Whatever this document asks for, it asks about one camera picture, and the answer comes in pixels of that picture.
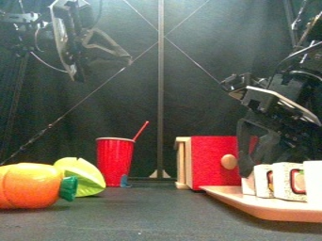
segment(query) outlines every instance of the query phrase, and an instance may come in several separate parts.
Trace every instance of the wooden knob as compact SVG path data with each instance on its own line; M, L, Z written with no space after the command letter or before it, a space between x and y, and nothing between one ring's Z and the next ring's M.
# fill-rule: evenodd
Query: wooden knob
M222 157L222 166L224 169L234 169L236 167L236 157L232 154L226 154Z

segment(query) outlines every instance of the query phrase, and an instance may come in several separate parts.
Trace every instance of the black cable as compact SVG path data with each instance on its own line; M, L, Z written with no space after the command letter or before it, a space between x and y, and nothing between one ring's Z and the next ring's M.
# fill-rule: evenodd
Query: black cable
M310 47L299 50L298 52L295 52L295 53L292 53L290 56L287 56L287 57L279 62L278 66L276 66L276 68L275 68L274 74L271 75L271 77L270 77L270 79L268 79L268 86L270 86L270 83L271 83L271 81L272 81L272 78L274 78L275 74L276 74L278 71L279 71L280 66L282 66L286 62L288 62L288 61L291 61L292 59L295 59L298 56L302 56L302 55L307 54L309 52L311 52L311 51L314 51L314 50L317 50L317 49L319 49L319 48L322 48L322 41L319 41L317 44L311 45Z

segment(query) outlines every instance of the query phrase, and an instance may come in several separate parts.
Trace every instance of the toy fruit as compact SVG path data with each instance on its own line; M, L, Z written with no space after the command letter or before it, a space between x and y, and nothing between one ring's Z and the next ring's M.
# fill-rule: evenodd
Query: toy fruit
M53 166L64 170L65 176L77 178L76 197L92 196L105 189L100 171L83 158L64 157L53 163Z
M0 208L45 208L59 198L75 199L76 177L52 165L19 163L0 167Z

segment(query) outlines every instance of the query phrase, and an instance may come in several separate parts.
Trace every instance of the metal pole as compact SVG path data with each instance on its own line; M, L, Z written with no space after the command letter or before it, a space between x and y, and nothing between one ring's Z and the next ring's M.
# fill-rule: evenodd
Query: metal pole
M163 0L159 0L158 178L163 177L163 7Z
M291 24L294 23L294 13L291 9L291 0L284 0L284 10L287 14L287 24L288 24L288 30L290 30L290 40L291 40L291 46L295 47L298 43L298 36L297 32L294 32L294 29L291 29Z

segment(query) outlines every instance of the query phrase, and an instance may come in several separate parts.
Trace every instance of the orange toy fruit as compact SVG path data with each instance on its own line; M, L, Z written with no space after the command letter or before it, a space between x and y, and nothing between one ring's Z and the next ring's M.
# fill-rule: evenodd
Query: orange toy fruit
M59 198L72 201L76 177L45 164L19 163L0 167L0 208L45 208Z

